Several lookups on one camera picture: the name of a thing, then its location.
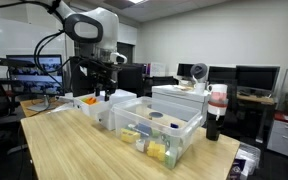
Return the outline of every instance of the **white box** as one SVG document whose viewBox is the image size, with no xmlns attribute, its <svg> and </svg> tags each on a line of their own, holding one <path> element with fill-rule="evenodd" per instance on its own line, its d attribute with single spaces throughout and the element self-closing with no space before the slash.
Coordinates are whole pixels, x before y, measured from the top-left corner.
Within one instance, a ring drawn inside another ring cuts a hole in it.
<svg viewBox="0 0 288 180">
<path fill-rule="evenodd" d="M 200 110 L 149 97 L 115 104 L 111 112 L 118 138 L 170 169 L 202 125 Z"/>
<path fill-rule="evenodd" d="M 110 100 L 105 102 L 105 93 L 104 91 L 101 91 L 100 96 L 96 97 L 98 103 L 94 105 L 88 105 L 82 101 L 82 99 L 89 97 L 95 97 L 95 94 L 93 93 L 74 98 L 74 107 L 77 109 L 81 109 L 84 114 L 98 121 L 108 130 L 114 130 L 115 121 L 114 116 L 110 116 L 110 109 L 114 104 L 135 99 L 136 94 L 117 89 L 115 93 L 110 96 Z"/>
</svg>

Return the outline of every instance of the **ceiling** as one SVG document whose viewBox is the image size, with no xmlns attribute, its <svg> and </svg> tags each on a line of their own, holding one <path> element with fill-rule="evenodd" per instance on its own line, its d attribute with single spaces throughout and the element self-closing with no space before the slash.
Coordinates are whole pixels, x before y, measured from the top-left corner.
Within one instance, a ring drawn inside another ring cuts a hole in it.
<svg viewBox="0 0 288 180">
<path fill-rule="evenodd" d="M 125 9 L 118 9 L 104 3 L 105 0 L 84 0 L 138 22 L 150 21 L 193 9 L 219 4 L 229 0 L 145 0 Z"/>
</svg>

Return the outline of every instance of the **floor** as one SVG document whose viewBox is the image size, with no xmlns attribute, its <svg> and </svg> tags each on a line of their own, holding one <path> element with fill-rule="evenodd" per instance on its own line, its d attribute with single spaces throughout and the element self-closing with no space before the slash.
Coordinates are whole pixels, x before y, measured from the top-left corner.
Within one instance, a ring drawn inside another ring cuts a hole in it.
<svg viewBox="0 0 288 180">
<path fill-rule="evenodd" d="M 12 117 L 16 119 L 21 119 L 23 112 L 20 108 L 17 108 L 17 116 Z M 269 129 L 265 129 L 264 136 L 268 135 Z M 23 133 L 19 133 L 19 144 L 24 142 Z M 264 139 L 264 144 L 256 143 L 254 139 L 240 136 L 238 138 L 240 141 L 247 144 L 256 146 L 261 149 L 261 160 L 260 169 L 257 169 L 252 176 L 249 176 L 250 180 L 288 180 L 288 157 L 275 153 L 273 151 L 266 149 L 267 139 Z M 9 147 L 5 149 L 0 149 L 0 154 L 2 151 L 6 152 Z M 29 152 L 22 151 L 10 156 L 0 155 L 0 180 L 31 180 L 32 178 L 32 164 L 30 163 Z"/>
</svg>

